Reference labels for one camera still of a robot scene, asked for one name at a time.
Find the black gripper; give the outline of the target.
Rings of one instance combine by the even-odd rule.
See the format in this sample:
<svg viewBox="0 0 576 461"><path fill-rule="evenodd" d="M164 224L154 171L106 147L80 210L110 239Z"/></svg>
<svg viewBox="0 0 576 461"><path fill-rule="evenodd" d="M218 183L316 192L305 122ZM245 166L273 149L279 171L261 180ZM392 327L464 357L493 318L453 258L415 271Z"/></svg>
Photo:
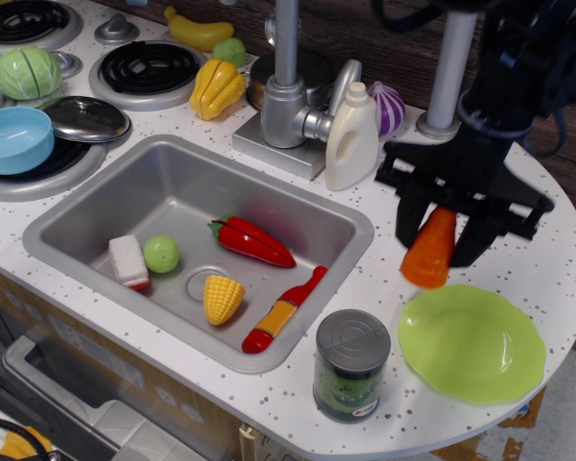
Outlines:
<svg viewBox="0 0 576 461"><path fill-rule="evenodd" d="M386 143L376 173L399 197L396 237L404 247L413 245L432 204L468 217L451 267L469 267L499 235L531 239L542 215L554 208L505 163L515 141L533 129L534 115L501 120L472 112L460 119L456 135L441 144Z"/></svg>

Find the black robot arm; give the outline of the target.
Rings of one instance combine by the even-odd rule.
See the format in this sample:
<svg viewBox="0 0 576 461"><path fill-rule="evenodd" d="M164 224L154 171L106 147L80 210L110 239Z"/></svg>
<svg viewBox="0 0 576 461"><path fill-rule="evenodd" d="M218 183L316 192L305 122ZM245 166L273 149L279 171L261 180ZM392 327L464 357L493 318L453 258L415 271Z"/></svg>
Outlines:
<svg viewBox="0 0 576 461"><path fill-rule="evenodd" d="M442 144L386 144L376 178L399 198L396 237L412 248L430 207L467 217L449 265L467 267L496 237L529 239L553 202L506 166L512 145L539 117L576 103L576 1L431 1L404 17L374 15L394 32L418 28L444 12L485 15L480 62L458 102L460 127Z"/></svg>

